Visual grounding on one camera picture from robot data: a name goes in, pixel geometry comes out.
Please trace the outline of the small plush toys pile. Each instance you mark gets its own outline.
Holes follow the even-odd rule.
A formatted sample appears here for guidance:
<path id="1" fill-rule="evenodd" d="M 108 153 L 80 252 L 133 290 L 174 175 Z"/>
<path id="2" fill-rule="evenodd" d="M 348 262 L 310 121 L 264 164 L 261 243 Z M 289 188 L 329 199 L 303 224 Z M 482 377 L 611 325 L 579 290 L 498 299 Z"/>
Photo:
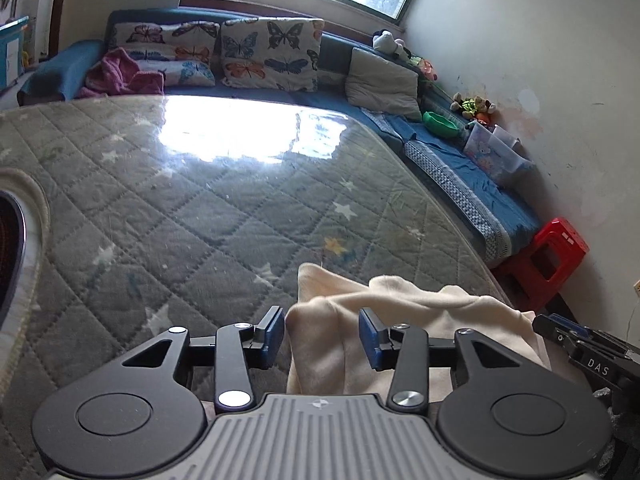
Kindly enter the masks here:
<path id="1" fill-rule="evenodd" d="M 475 120 L 484 126 L 492 124 L 492 115 L 495 114 L 496 109 L 496 104 L 488 99 L 484 99 L 481 96 L 465 98 L 459 92 L 452 97 L 450 103 L 450 110 L 454 114 L 462 116 L 469 122 Z"/>

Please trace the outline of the left butterfly print cushion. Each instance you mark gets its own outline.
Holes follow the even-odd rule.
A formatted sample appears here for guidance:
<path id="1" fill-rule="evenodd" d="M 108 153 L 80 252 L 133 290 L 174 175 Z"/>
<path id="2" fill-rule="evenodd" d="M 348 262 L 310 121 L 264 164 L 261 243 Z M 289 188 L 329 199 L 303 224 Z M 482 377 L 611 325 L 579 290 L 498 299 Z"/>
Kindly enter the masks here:
<path id="1" fill-rule="evenodd" d="M 220 25 L 125 22 L 113 26 L 111 50 L 124 49 L 142 70 L 160 72 L 165 87 L 213 87 L 213 62 Z"/>

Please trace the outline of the blue corner sofa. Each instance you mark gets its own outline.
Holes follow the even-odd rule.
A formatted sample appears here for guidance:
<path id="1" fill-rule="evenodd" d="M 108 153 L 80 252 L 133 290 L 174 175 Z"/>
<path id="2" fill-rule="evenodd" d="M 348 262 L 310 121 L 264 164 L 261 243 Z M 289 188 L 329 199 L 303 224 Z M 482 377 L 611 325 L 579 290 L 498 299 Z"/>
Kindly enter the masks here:
<path id="1" fill-rule="evenodd" d="M 41 64 L 17 101 L 162 93 L 297 104 L 356 118 L 449 197 L 480 234 L 488 263 L 517 254 L 540 230 L 513 192 L 530 162 L 512 136 L 488 128 L 459 101 L 435 99 L 416 66 L 329 34 L 320 18 L 115 11 L 103 39 L 76 42 Z"/>

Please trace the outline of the green plastic bowl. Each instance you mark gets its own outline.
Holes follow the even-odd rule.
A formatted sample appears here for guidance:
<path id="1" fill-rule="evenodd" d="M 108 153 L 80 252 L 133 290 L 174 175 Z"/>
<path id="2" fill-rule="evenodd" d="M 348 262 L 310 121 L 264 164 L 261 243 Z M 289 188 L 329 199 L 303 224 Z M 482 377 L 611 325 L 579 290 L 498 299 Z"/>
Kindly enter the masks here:
<path id="1" fill-rule="evenodd" d="M 434 136 L 442 139 L 454 139 L 460 136 L 460 128 L 445 116 L 435 112 L 424 112 L 422 120 L 425 128 Z"/>

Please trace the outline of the black round induction cooktop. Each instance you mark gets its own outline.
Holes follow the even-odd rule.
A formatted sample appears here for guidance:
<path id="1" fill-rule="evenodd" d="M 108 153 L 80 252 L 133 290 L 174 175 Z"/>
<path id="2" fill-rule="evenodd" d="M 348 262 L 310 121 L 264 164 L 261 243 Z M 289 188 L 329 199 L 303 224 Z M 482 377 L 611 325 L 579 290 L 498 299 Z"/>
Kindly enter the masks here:
<path id="1" fill-rule="evenodd" d="M 10 310 L 21 268 L 26 244 L 24 212 L 13 195 L 1 192 L 0 198 L 0 321 L 4 322 Z"/>

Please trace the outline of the cream beige garment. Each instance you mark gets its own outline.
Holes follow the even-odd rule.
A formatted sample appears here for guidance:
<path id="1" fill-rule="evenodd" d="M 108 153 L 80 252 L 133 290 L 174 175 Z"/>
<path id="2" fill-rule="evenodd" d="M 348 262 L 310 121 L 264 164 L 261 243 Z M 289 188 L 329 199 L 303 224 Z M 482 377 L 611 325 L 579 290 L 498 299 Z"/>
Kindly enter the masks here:
<path id="1" fill-rule="evenodd" d="M 429 292 L 396 275 L 379 275 L 363 285 L 313 263 L 299 266 L 297 283 L 298 301 L 285 317 L 291 348 L 289 394 L 376 393 L 386 398 L 393 373 L 370 367 L 358 334 L 362 308 L 372 309 L 387 326 L 407 323 L 432 338 L 451 339 L 456 330 L 472 328 L 551 367 L 542 338 L 533 331 L 533 313 L 491 296 L 474 296 L 457 285 Z"/>

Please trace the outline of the red plastic stool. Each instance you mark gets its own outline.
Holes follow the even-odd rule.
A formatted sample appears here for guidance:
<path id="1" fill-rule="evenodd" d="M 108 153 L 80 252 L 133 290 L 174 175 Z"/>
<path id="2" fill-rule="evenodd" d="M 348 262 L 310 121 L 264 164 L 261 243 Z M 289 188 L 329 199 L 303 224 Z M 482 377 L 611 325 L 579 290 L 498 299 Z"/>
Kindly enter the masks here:
<path id="1" fill-rule="evenodd" d="M 537 312 L 560 292 L 588 252 L 588 244 L 574 226 L 556 217 L 492 272 L 514 307 Z"/>

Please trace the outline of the grey plain cushion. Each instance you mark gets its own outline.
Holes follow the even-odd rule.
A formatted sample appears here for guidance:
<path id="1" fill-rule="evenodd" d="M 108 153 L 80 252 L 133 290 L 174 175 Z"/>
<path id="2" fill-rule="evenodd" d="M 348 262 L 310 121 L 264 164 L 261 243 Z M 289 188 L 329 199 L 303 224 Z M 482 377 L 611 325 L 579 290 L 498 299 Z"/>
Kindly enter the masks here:
<path id="1" fill-rule="evenodd" d="M 420 122 L 418 82 L 419 76 L 413 70 L 353 48 L 345 79 L 345 94 L 353 106 Z"/>

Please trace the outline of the panda plush toy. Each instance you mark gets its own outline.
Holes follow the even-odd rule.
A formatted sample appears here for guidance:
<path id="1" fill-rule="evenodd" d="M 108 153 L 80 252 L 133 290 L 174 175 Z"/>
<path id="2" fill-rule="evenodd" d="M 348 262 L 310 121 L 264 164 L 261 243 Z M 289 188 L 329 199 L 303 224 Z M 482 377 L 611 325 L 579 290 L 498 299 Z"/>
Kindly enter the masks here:
<path id="1" fill-rule="evenodd" d="M 379 30 L 372 35 L 372 47 L 375 51 L 402 62 L 409 62 L 412 57 L 411 52 L 405 46 L 404 40 L 395 38 L 387 29 Z"/>

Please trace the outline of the right butterfly print cushion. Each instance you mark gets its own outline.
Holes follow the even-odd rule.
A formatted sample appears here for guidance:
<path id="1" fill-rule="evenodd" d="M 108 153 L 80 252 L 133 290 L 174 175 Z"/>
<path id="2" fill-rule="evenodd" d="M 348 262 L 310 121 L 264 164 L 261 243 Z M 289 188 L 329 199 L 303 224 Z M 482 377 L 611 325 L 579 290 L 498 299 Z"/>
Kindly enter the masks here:
<path id="1" fill-rule="evenodd" d="M 324 21 L 238 18 L 221 25 L 224 83 L 238 89 L 318 90 Z"/>

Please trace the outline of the magenta cloth on sofa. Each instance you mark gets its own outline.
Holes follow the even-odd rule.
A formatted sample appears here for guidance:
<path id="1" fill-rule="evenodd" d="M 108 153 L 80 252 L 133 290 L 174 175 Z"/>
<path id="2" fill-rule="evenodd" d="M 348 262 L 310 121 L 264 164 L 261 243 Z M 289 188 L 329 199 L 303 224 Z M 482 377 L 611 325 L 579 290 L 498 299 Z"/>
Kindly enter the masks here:
<path id="1" fill-rule="evenodd" d="M 162 96 L 165 78 L 158 70 L 142 70 L 123 48 L 108 51 L 86 73 L 77 99 L 101 96 Z"/>

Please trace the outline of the butterfly print cushion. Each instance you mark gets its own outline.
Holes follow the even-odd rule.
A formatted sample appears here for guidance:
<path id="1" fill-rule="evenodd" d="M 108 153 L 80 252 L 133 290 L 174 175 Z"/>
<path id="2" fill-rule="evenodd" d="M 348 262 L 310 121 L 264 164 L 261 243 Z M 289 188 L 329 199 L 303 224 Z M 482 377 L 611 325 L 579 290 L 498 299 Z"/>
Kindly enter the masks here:
<path id="1" fill-rule="evenodd" d="M 238 89 L 318 90 L 324 21 L 238 18 L 221 25 L 224 83 Z"/>
<path id="2" fill-rule="evenodd" d="M 142 70 L 160 72 L 165 87 L 213 87 L 213 62 L 220 25 L 125 22 L 113 26 L 111 50 L 124 49 Z"/>

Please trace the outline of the light blue cabinet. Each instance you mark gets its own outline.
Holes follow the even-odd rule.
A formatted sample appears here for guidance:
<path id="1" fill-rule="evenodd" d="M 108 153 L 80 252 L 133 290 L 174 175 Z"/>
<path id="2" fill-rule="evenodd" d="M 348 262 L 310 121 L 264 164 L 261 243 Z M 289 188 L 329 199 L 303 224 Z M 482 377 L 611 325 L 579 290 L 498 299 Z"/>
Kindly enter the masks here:
<path id="1" fill-rule="evenodd" d="M 0 89 L 13 86 L 24 74 L 24 35 L 28 17 L 14 18 L 0 27 Z"/>

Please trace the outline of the clear plastic storage box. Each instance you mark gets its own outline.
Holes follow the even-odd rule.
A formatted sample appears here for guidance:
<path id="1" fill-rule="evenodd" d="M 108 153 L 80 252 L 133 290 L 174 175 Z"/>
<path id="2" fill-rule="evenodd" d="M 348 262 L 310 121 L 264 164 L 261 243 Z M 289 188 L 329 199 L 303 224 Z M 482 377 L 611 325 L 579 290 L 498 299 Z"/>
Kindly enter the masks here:
<path id="1" fill-rule="evenodd" d="M 523 155 L 520 140 L 499 125 L 490 130 L 474 120 L 466 126 L 470 133 L 462 153 L 496 185 L 513 188 L 518 180 L 535 169 L 535 164 Z"/>

